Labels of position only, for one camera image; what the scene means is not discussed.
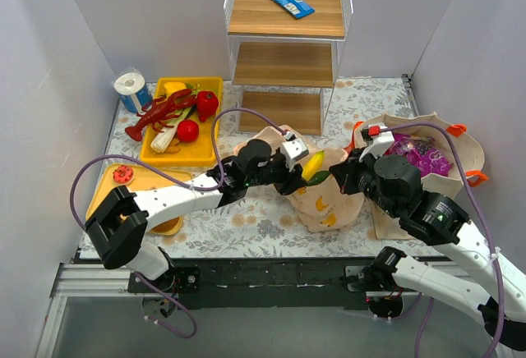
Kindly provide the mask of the yellow banana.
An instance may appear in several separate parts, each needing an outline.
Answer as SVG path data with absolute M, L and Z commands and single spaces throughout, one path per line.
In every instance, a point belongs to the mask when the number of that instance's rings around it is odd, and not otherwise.
M 305 181 L 310 181 L 315 176 L 315 174 L 321 169 L 324 159 L 324 150 L 316 152 L 302 167 L 302 179 L 304 179 Z

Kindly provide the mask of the purple snack bag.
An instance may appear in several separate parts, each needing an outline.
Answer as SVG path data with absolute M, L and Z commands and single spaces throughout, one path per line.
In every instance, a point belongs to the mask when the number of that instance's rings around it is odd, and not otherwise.
M 447 177 L 453 163 L 437 147 L 431 137 L 394 133 L 394 143 L 385 155 L 399 155 L 416 167 L 421 177 L 436 174 Z

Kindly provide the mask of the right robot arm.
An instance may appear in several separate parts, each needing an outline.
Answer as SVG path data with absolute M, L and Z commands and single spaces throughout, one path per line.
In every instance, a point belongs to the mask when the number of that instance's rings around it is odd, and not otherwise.
M 355 149 L 330 167 L 342 193 L 363 193 L 399 221 L 410 236 L 455 262 L 470 280 L 455 278 L 384 247 L 373 262 L 347 278 L 354 288 L 419 291 L 463 311 L 499 343 L 525 349 L 525 275 L 491 250 L 468 214 L 451 198 L 424 190 L 420 172 L 403 157 L 374 158 Z

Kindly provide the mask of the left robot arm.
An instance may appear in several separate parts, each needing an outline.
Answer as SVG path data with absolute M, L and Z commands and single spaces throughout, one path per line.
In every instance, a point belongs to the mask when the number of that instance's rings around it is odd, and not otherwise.
M 300 160 L 308 148 L 299 138 L 272 149 L 249 140 L 237 154 L 187 182 L 155 190 L 113 188 L 85 223 L 85 230 L 106 269 L 127 267 L 154 281 L 173 267 L 159 247 L 145 240 L 154 227 L 201 210 L 243 198 L 253 186 L 272 185 L 281 195 L 304 187 Z

